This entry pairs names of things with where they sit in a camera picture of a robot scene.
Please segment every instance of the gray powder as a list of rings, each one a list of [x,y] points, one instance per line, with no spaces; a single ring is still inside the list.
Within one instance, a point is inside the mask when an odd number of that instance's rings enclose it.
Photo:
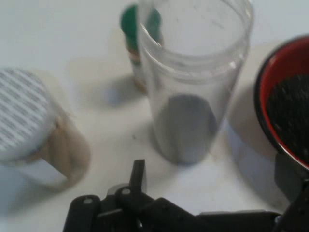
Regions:
[[[163,154],[176,163],[201,161],[217,132],[217,121],[208,102],[194,95],[170,98],[154,121]]]

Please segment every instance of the bowl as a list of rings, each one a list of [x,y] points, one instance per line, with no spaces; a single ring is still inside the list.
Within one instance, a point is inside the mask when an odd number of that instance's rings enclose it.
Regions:
[[[286,78],[309,73],[309,35],[297,37],[275,49],[263,63],[255,83],[254,105],[258,121],[272,145],[309,171],[306,164],[279,138],[270,123],[266,104],[274,86]]]

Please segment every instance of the striped lid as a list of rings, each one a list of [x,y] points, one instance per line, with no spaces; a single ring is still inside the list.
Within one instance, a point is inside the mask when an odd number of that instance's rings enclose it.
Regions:
[[[35,152],[55,121],[54,106],[45,85],[21,69],[0,69],[0,161]]]

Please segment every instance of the clear plastic jar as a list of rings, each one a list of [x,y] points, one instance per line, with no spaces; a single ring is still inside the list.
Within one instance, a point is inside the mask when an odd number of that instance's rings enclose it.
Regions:
[[[89,147],[45,85],[20,69],[0,70],[0,162],[64,189],[89,165]]]
[[[153,38],[160,14],[161,39]],[[140,0],[139,46],[165,157],[202,160],[220,127],[247,56],[253,24],[249,0]]]

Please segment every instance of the black soil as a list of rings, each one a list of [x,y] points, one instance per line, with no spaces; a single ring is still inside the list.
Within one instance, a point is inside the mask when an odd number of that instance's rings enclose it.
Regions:
[[[173,162],[195,163],[203,159],[217,132],[211,107],[195,95],[169,98],[154,121],[160,147]]]
[[[267,114],[280,139],[309,164],[309,75],[277,84],[267,101]]]

